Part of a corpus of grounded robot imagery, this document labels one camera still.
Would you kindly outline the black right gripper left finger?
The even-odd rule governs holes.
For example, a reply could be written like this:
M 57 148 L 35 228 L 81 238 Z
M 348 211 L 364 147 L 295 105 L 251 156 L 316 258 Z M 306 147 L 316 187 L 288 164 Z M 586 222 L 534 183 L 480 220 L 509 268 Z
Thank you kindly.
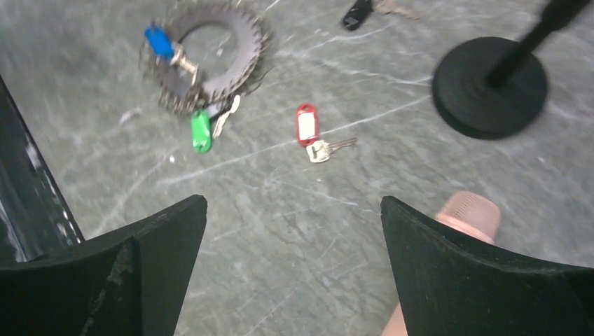
M 172 335 L 207 223 L 192 195 L 136 223 L 1 266 L 2 335 Z

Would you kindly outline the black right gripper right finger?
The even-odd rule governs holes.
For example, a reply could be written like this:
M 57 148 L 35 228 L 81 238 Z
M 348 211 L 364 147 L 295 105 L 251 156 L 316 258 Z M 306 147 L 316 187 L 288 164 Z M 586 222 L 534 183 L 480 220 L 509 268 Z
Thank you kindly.
M 409 335 L 592 335 L 593 269 L 532 258 L 381 201 Z

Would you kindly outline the green tag key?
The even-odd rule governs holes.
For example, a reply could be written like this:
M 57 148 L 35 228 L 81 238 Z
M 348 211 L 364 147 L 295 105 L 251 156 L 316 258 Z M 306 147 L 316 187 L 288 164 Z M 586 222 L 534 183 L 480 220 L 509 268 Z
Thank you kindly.
M 239 94 L 225 101 L 198 109 L 191 117 L 191 136 L 193 149 L 197 153 L 207 153 L 212 148 L 212 141 L 218 138 L 230 115 L 240 107 Z

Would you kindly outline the red tag key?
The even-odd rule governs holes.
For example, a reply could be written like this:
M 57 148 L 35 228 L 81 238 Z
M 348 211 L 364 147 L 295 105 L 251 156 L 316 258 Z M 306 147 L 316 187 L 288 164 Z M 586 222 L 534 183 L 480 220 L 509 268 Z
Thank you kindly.
M 296 111 L 296 136 L 311 163 L 328 161 L 341 148 L 353 146 L 358 138 L 329 143 L 319 136 L 317 108 L 312 104 L 302 104 Z

